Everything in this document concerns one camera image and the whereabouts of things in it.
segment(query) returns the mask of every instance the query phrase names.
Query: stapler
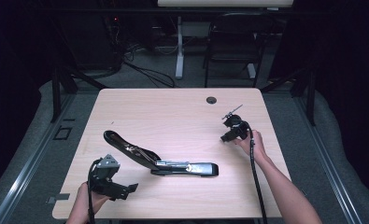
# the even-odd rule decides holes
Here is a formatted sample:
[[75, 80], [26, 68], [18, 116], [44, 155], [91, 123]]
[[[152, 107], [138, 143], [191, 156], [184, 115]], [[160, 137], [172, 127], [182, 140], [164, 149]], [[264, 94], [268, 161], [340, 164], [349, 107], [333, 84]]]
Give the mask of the stapler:
[[219, 175], [219, 166], [211, 162], [163, 161], [153, 151], [132, 145], [113, 131], [105, 131], [106, 141], [127, 157], [150, 169], [153, 175]]

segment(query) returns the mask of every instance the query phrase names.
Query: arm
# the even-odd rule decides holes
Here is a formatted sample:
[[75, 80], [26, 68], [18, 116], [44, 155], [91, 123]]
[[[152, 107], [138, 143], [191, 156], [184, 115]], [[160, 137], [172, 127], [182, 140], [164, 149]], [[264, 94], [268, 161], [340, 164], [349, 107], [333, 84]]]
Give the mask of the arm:
[[[286, 223], [321, 223], [314, 207], [304, 194], [284, 176], [266, 155], [263, 138], [257, 131], [254, 136], [254, 160], [262, 169], [272, 190], [277, 207]], [[250, 137], [245, 140], [235, 139], [234, 143], [241, 146], [249, 155]]]
[[[92, 205], [93, 212], [96, 214], [102, 205], [109, 199], [105, 195], [100, 195], [92, 191]], [[82, 183], [78, 188], [77, 198], [74, 202], [73, 208], [71, 209], [70, 216], [66, 224], [84, 224], [89, 220], [88, 217], [88, 184]]]

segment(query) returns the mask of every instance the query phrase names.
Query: office chair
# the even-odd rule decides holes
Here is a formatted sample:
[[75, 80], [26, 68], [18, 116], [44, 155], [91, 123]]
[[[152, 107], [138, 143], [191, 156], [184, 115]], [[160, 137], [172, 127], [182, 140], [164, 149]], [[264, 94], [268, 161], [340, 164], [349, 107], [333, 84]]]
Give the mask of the office chair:
[[252, 87], [256, 87], [265, 42], [275, 25], [274, 18], [264, 14], [226, 13], [210, 23], [204, 59], [205, 87], [209, 79], [209, 63], [257, 64]]

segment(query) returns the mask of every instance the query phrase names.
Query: hand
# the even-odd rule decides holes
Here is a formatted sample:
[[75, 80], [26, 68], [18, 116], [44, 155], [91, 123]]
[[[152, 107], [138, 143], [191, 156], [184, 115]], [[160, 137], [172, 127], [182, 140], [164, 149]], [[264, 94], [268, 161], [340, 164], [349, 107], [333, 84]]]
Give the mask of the hand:
[[[259, 163], [264, 160], [269, 160], [265, 153], [265, 148], [263, 146], [263, 137], [261, 133], [256, 130], [252, 131], [254, 138], [254, 160]], [[246, 154], [250, 155], [250, 132], [248, 132], [248, 137], [244, 140], [235, 138], [233, 142], [243, 148]]]
[[[92, 195], [93, 212], [96, 214], [100, 210], [102, 205], [110, 198], [107, 197], [106, 195], [101, 195], [93, 191], [91, 192], [91, 195]], [[76, 201], [74, 202], [70, 216], [66, 223], [67, 224], [87, 223], [89, 220], [88, 208], [89, 208], [88, 184], [85, 182], [82, 183], [81, 186], [78, 188]]]

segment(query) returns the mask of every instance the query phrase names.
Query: desk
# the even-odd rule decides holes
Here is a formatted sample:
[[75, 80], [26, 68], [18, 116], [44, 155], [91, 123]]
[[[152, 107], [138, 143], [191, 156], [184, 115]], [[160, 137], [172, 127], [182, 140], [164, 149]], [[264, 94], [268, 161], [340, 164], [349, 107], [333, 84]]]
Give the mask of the desk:
[[[213, 96], [215, 104], [206, 98]], [[263, 134], [267, 154], [289, 176], [277, 137], [257, 89], [116, 89], [102, 90], [79, 142], [53, 216], [68, 218], [79, 185], [87, 179], [92, 162], [111, 154], [120, 164], [115, 183], [138, 183], [126, 201], [108, 201], [96, 218], [194, 219], [261, 217], [250, 162], [243, 150], [220, 137], [229, 131], [222, 117], [235, 114]], [[103, 138], [112, 130], [126, 141], [154, 151], [162, 160], [214, 162], [216, 177], [157, 176], [130, 160]], [[258, 170], [266, 214], [281, 214], [262, 171]]]
[[[158, 0], [158, 7], [291, 7], [293, 0]], [[182, 79], [184, 66], [184, 53], [182, 48], [182, 21], [177, 20], [177, 65], [176, 78]], [[255, 77], [253, 64], [248, 66], [248, 74]]]

